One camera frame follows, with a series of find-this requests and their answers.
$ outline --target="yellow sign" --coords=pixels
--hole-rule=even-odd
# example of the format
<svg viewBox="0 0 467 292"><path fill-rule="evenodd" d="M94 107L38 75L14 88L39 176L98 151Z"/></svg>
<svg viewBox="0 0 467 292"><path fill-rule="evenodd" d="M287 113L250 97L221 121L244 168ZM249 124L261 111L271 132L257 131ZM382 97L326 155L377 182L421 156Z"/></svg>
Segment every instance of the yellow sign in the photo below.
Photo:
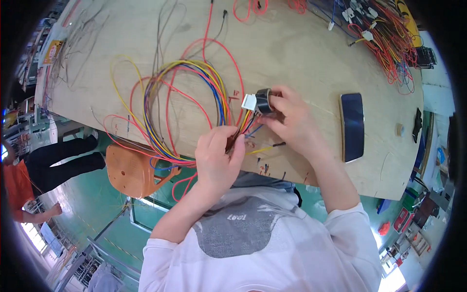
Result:
<svg viewBox="0 0 467 292"><path fill-rule="evenodd" d="M57 57L58 51L63 45L63 41L53 40L50 45L49 49L47 50L47 54L45 55L43 64L52 64Z"/></svg>

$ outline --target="white shirt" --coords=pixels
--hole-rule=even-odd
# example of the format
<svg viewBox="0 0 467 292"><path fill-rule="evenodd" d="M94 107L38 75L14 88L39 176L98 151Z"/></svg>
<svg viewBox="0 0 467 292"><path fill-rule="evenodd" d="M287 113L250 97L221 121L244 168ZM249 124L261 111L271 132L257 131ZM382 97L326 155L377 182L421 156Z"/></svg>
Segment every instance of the white shirt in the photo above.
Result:
<svg viewBox="0 0 467 292"><path fill-rule="evenodd" d="M180 244L148 239L139 292L378 291L378 249L361 203L324 224L297 203L270 187L229 190Z"/></svg>

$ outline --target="orange shirt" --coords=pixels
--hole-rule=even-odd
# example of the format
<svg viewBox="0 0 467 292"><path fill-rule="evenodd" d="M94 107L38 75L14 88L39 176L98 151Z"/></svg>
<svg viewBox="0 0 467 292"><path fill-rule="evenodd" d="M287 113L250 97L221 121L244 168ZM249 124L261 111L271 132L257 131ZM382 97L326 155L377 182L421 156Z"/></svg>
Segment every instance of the orange shirt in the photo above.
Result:
<svg viewBox="0 0 467 292"><path fill-rule="evenodd" d="M21 160L17 165L4 165L3 178L8 190L8 201L15 221L23 220L22 208L27 201L34 200L28 170Z"/></svg>

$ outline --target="finger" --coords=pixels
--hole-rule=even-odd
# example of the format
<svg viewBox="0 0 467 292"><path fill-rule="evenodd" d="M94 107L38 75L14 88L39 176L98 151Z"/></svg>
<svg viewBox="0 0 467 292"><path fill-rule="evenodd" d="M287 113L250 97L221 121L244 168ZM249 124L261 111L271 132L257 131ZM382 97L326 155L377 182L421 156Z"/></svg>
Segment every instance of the finger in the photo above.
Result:
<svg viewBox="0 0 467 292"><path fill-rule="evenodd" d="M291 114L293 114L293 105L290 102L290 100L286 100L285 98L280 96L271 95L269 97L269 103L272 105L273 108L283 113L285 116L290 116Z"/></svg>
<svg viewBox="0 0 467 292"><path fill-rule="evenodd" d="M301 100L300 95L287 85L274 85L271 87L271 91L273 94L280 93L279 96L290 101Z"/></svg>
<svg viewBox="0 0 467 292"><path fill-rule="evenodd" d="M245 157L245 135L241 134L235 140L235 145L233 146L233 152L230 156L229 167L232 167L235 170L240 170L241 163Z"/></svg>
<svg viewBox="0 0 467 292"><path fill-rule="evenodd" d="M202 135L198 139L198 148L209 148L209 145L211 144L211 140L216 135L218 132L233 132L229 136L233 135L237 131L237 128L234 126L220 126L220 127L215 127L209 133Z"/></svg>
<svg viewBox="0 0 467 292"><path fill-rule="evenodd" d="M260 117L258 123L267 125L274 133L278 134L279 137L283 137L287 131L287 127L285 125L271 117Z"/></svg>
<svg viewBox="0 0 467 292"><path fill-rule="evenodd" d="M209 150L218 153L225 153L227 138L237 132L237 127L222 126L215 128L215 130L216 131L212 136L211 142L209 143Z"/></svg>

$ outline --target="hand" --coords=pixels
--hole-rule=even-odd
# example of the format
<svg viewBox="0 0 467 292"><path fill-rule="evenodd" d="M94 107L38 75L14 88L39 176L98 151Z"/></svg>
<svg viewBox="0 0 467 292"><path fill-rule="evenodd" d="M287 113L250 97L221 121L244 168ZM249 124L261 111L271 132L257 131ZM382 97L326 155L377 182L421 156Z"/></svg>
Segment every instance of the hand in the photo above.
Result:
<svg viewBox="0 0 467 292"><path fill-rule="evenodd" d="M197 184L213 204L227 192L240 172L245 156L245 135L238 136L232 155L226 154L227 138L236 131L233 126L216 127L198 140L195 151Z"/></svg>
<svg viewBox="0 0 467 292"><path fill-rule="evenodd" d="M310 108L300 94L288 86L277 85L271 88L273 95L269 101L281 112L284 122L263 116L258 122L267 125L279 135L292 149L310 160L315 153L323 154L328 149L324 137L320 133L311 115Z"/></svg>
<svg viewBox="0 0 467 292"><path fill-rule="evenodd" d="M9 154L7 157L3 159L2 163L4 165L12 165L14 160L15 160L15 157Z"/></svg>
<svg viewBox="0 0 467 292"><path fill-rule="evenodd" d="M56 203L52 208L50 208L49 212L52 217L60 215L62 213L60 203Z"/></svg>

